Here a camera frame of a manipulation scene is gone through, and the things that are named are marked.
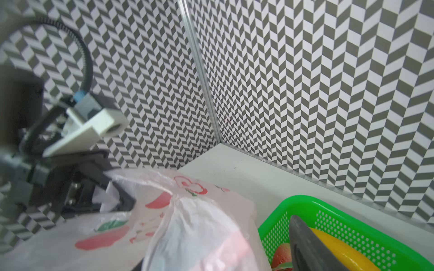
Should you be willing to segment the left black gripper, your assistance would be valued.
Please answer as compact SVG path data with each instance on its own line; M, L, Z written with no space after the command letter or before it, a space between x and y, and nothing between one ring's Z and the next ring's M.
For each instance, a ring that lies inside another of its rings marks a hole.
M104 150L43 158L1 149L1 180L11 185L1 201L1 215L16 219L46 204L60 215L99 212L101 204L92 202L93 193L108 188L104 172L111 168Z

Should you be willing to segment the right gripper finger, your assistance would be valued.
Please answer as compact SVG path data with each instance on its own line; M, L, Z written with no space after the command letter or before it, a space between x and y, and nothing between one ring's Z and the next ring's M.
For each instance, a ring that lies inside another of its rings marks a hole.
M294 271L346 271L347 267L324 245L308 225L293 215L289 241Z

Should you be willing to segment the pink fake dragon fruit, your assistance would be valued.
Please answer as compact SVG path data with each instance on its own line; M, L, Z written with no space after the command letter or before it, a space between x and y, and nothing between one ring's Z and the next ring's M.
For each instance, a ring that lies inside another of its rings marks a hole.
M292 271L293 267L288 264L292 264L291 248L289 243L283 243L274 253L271 268L273 271Z

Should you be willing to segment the pink printed plastic bag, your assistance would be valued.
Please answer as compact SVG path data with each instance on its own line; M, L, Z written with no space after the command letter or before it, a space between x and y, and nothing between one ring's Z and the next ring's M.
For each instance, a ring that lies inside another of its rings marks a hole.
M136 203L81 215L1 256L3 271L268 271L255 204L169 169L108 173Z

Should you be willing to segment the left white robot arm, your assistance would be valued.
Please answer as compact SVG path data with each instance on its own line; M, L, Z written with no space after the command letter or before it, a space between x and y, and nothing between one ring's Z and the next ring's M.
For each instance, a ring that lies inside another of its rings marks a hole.
M41 119L44 82L31 72L1 67L1 216L17 219L50 203L61 215L99 212L92 201L97 189L109 188L111 169L105 151L86 151L43 158L19 150L21 130Z

